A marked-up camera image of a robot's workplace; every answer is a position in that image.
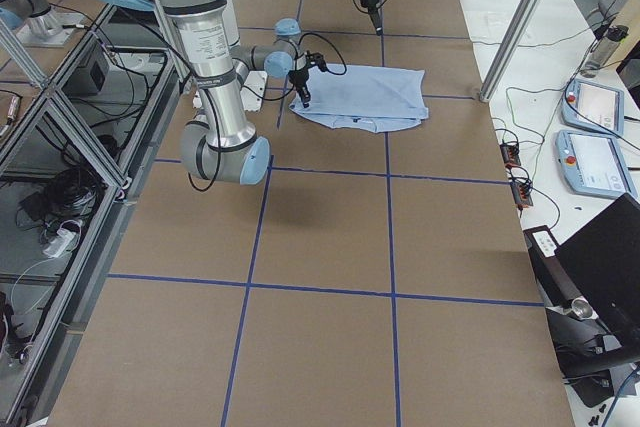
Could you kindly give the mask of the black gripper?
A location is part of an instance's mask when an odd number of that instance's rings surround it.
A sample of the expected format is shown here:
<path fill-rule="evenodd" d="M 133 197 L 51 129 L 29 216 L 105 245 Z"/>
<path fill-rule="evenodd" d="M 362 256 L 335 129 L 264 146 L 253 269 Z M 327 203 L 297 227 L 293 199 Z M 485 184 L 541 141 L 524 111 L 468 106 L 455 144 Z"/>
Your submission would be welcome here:
<path fill-rule="evenodd" d="M 309 80 L 309 69 L 304 67 L 298 70 L 291 70 L 288 73 L 288 78 L 292 86 L 296 89 L 302 106 L 306 107 L 307 103 L 309 103 L 311 100 L 311 94 L 307 87 L 307 82 Z"/>
<path fill-rule="evenodd" d="M 376 35 L 382 36 L 384 27 L 381 11 L 378 9 L 379 2 L 380 0 L 359 0 L 360 6 L 368 11 Z"/>

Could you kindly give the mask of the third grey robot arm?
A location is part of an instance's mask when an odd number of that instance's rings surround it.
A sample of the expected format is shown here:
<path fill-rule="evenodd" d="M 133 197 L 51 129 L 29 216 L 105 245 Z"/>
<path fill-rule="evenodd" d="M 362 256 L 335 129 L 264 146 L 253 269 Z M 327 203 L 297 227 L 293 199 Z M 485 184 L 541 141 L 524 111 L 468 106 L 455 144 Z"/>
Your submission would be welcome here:
<path fill-rule="evenodd" d="M 1 0 L 1 20 L 28 47 L 61 48 L 73 32 L 48 0 Z"/>

